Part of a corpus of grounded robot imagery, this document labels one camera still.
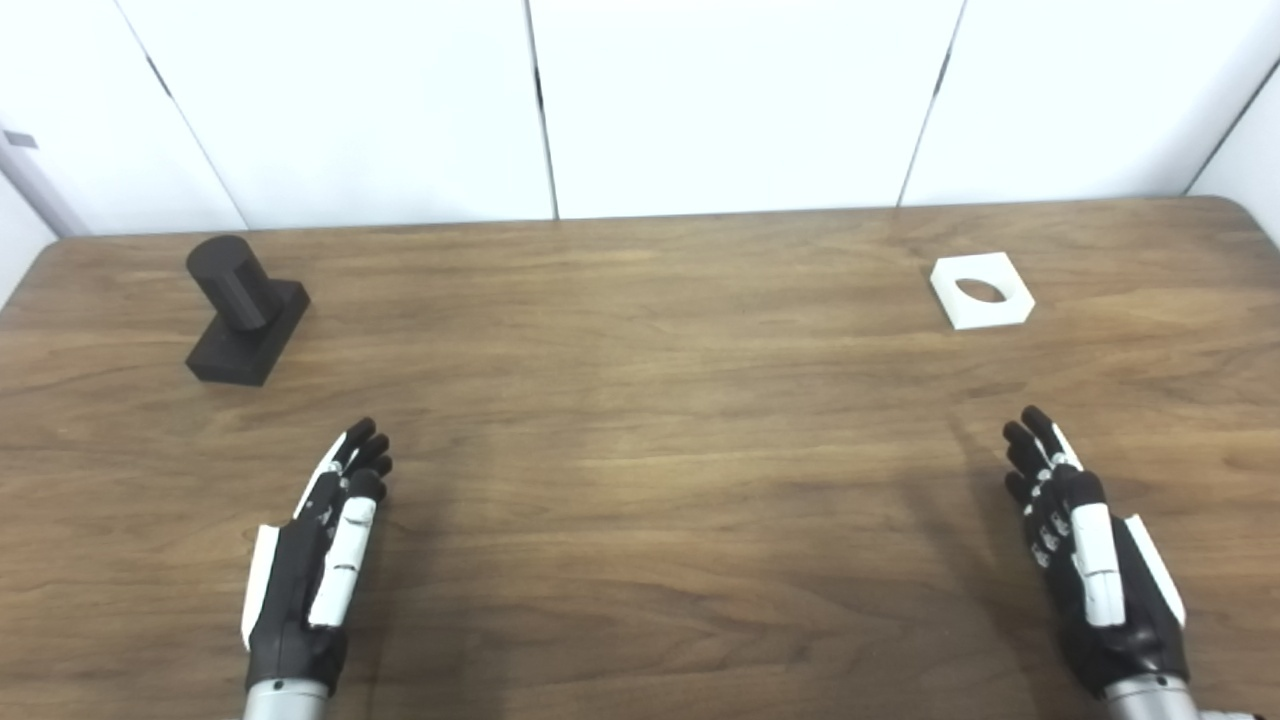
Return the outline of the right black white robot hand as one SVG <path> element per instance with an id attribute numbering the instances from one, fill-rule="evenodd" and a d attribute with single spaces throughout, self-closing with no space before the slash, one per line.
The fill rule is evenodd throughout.
<path id="1" fill-rule="evenodd" d="M 1138 676 L 1189 680 L 1185 605 L 1142 519 L 1112 511 L 1100 477 L 1039 407 L 1024 407 L 1002 434 L 1005 487 L 1075 679 L 1098 698 Z"/>

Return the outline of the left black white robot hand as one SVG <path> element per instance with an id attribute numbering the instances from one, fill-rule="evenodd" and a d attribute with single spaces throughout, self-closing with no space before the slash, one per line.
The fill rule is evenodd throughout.
<path id="1" fill-rule="evenodd" d="M 291 520 L 259 527 L 239 625 L 247 719 L 320 719 L 335 694 L 389 447 L 371 418 L 360 419 L 320 459 Z"/>

